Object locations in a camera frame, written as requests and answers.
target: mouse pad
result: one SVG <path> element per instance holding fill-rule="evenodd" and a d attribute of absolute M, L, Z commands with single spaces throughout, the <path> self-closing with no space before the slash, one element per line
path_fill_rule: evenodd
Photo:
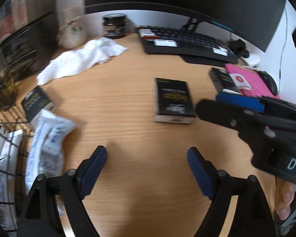
<path fill-rule="evenodd" d="M 180 55 L 181 58 L 190 64 L 201 64 L 201 65 L 210 65 L 210 66 L 218 66 L 225 67 L 226 62 L 221 60 L 216 60 L 212 58 L 200 57 L 200 56 L 192 56 L 192 55 Z"/>
<path fill-rule="evenodd" d="M 256 96 L 256 97 L 273 97 L 279 99 L 280 97 L 278 95 L 274 96 L 271 91 L 268 89 L 266 84 L 263 82 L 263 80 L 260 78 L 260 76 L 257 73 L 241 69 L 236 67 L 233 64 L 226 64 L 225 65 L 226 71 L 229 74 L 241 74 L 245 77 L 245 79 L 249 82 L 252 89 L 251 90 L 241 90 L 241 92 L 245 96 Z"/>

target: black jar lid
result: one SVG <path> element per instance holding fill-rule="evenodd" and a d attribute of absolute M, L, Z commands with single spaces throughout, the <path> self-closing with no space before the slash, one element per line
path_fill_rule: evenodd
<path fill-rule="evenodd" d="M 108 22 L 121 22 L 126 18 L 126 14 L 122 13 L 115 13 L 115 14 L 108 14 L 103 16 L 103 19 Z"/>

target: blue object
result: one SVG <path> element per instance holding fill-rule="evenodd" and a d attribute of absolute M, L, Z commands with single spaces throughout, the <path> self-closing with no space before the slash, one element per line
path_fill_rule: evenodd
<path fill-rule="evenodd" d="M 190 169 L 203 195 L 212 200 L 214 197 L 213 183 L 202 165 L 206 161 L 196 148 L 190 148 L 186 156 Z"/>
<path fill-rule="evenodd" d="M 251 109 L 260 113 L 264 112 L 264 105 L 260 103 L 260 99 L 255 97 L 248 97 L 248 96 L 222 92 L 217 94 L 216 101 L 238 105 L 238 106 Z"/>
<path fill-rule="evenodd" d="M 81 178 L 81 189 L 80 189 L 80 197 L 84 199 L 85 196 L 91 194 L 92 189 L 104 167 L 106 162 L 106 148 L 103 146 L 98 146 L 98 148 L 94 151 L 91 158 L 86 160 L 88 163 L 88 169 L 84 173 Z"/>

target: white letters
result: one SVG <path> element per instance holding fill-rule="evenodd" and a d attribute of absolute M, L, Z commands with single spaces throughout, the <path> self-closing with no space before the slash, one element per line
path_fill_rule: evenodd
<path fill-rule="evenodd" d="M 296 166 L 296 159 L 292 158 L 289 165 L 287 166 L 287 169 L 292 170 L 295 166 Z"/>

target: white package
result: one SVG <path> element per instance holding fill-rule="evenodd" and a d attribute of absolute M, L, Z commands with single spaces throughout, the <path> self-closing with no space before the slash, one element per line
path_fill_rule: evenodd
<path fill-rule="evenodd" d="M 39 174 L 47 177 L 62 175 L 64 158 L 62 141 L 76 125 L 50 111 L 41 110 L 34 133 L 25 171 L 25 189 L 28 193 Z"/>
<path fill-rule="evenodd" d="M 128 48 L 109 38 L 100 38 L 87 42 L 82 49 L 68 51 L 52 60 L 36 77 L 39 86 L 65 76 L 74 76 L 90 69 L 96 63 L 104 63 L 111 56 L 118 56 Z"/>
<path fill-rule="evenodd" d="M 229 74 L 239 90 L 251 90 L 252 87 L 245 77 L 239 73 Z"/>
<path fill-rule="evenodd" d="M 22 136 L 22 130 L 17 130 L 7 135 L 8 140 L 10 140 L 14 145 L 12 145 L 9 141 L 4 143 L 0 158 L 0 170 L 10 174 L 16 173 L 16 165 L 19 154 L 18 147 L 21 144 Z M 14 202 L 14 185 L 15 176 L 0 172 L 0 201 Z M 0 204 L 0 225 L 5 231 L 11 231 L 18 228 L 15 205 Z M 10 232 L 8 235 L 16 237 L 16 232 Z"/>

